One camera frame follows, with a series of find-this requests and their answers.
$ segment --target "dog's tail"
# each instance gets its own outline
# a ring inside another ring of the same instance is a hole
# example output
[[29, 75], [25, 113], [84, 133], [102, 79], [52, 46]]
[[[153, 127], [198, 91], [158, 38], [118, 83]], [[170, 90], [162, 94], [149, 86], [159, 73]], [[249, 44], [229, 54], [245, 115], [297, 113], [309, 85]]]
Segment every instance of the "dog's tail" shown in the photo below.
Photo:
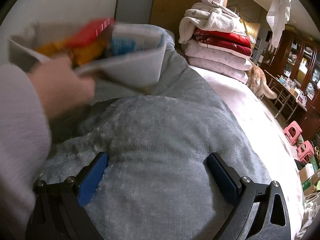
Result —
[[277, 94], [275, 92], [273, 92], [267, 85], [267, 81], [266, 78], [263, 78], [263, 80], [261, 80], [261, 88], [262, 88], [262, 92], [263, 94], [270, 99], [275, 99], [277, 98]]

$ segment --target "gray blanket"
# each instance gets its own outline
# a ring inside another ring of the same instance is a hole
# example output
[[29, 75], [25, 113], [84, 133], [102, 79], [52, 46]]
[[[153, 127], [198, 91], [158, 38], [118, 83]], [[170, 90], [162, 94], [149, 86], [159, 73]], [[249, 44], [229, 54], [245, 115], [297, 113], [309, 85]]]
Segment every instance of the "gray blanket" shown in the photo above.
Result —
[[85, 206], [104, 239], [211, 240], [232, 209], [204, 164], [211, 152], [240, 176], [271, 182], [227, 105], [175, 51], [165, 53], [153, 95], [85, 113], [53, 146], [40, 177], [61, 182], [106, 152], [109, 166]]

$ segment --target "white bedsheet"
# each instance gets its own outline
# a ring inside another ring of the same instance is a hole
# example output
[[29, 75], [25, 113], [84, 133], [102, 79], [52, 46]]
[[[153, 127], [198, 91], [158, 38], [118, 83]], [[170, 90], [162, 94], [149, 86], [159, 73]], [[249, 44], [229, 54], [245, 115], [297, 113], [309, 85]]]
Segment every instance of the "white bedsheet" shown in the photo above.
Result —
[[221, 74], [190, 66], [197, 71], [229, 106], [253, 150], [280, 183], [289, 213], [291, 239], [300, 231], [303, 217], [302, 189], [289, 143], [271, 112], [243, 83]]

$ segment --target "dark wooden cabinet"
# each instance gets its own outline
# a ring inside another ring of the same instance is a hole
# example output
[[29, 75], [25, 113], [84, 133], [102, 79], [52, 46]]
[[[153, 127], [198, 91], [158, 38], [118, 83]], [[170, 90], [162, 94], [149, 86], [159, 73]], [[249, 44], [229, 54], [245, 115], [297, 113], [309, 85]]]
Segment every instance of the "dark wooden cabinet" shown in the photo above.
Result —
[[[320, 45], [284, 30], [277, 49], [269, 42], [260, 67], [274, 76], [290, 77], [303, 91], [307, 112], [297, 111], [289, 122], [296, 120], [303, 130], [303, 138], [311, 140], [320, 129]], [[285, 109], [282, 114], [288, 117]]]
[[310, 108], [299, 125], [302, 129], [303, 139], [311, 140], [320, 128], [320, 116], [314, 108]]

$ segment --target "folded blanket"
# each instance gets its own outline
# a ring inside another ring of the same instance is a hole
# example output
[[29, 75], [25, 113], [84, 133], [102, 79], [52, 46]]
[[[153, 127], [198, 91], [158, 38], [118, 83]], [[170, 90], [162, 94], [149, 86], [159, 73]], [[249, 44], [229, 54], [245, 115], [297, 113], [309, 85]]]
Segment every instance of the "folded blanket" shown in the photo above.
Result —
[[232, 206], [206, 169], [211, 152], [241, 177], [271, 182], [234, 114], [175, 51], [166, 51], [152, 96], [117, 98], [88, 111], [74, 128], [62, 123], [58, 135], [66, 137], [52, 146], [40, 178], [62, 182], [99, 151], [108, 153], [109, 166], [84, 206], [104, 239], [213, 239]]
[[235, 44], [245, 46], [250, 48], [251, 43], [250, 43], [250, 38], [247, 35], [244, 34], [239, 34], [239, 33], [223, 33], [223, 32], [218, 32], [218, 31], [203, 31], [200, 30], [199, 28], [196, 28], [195, 30], [195, 35], [196, 36], [211, 36], [211, 37], [217, 37], [219, 39], [225, 40], [225, 41], [230, 41]]
[[195, 3], [191, 9], [196, 9], [200, 11], [205, 11], [205, 12], [218, 12], [221, 11], [221, 13], [227, 14], [231, 16], [232, 18], [236, 19], [236, 24], [237, 27], [235, 30], [233, 30], [236, 33], [243, 33], [245, 34], [245, 29], [243, 23], [240, 22], [240, 17], [236, 15], [234, 12], [230, 11], [229, 9], [223, 7], [223, 6], [218, 6], [218, 7], [212, 7], [210, 5], [206, 5], [204, 3]]
[[182, 44], [181, 48], [184, 50], [185, 55], [189, 57], [198, 57], [220, 62], [238, 70], [249, 70], [252, 67], [252, 64], [247, 59], [237, 57], [222, 50], [202, 47], [193, 39], [188, 41], [187, 44]]
[[251, 56], [250, 48], [235, 44], [233, 42], [224, 41], [215, 37], [196, 36], [196, 41], [198, 41], [198, 44], [200, 46], [229, 52], [244, 59], [249, 59]]
[[248, 81], [247, 74], [242, 70], [237, 70], [219, 62], [207, 60], [204, 58], [188, 57], [189, 64], [195, 67], [208, 69], [227, 77], [234, 78], [246, 84]]
[[201, 11], [197, 9], [186, 10], [185, 17], [179, 26], [179, 43], [187, 43], [191, 39], [195, 28], [206, 31], [220, 31], [231, 33], [237, 29], [238, 20], [228, 14]]
[[239, 16], [234, 13], [233, 11], [229, 10], [228, 8], [218, 4], [217, 2], [215, 1], [212, 1], [212, 0], [201, 0], [201, 4], [204, 4], [208, 7], [211, 7], [211, 8], [219, 8], [222, 10], [223, 13], [226, 13], [234, 18], [239, 18]]

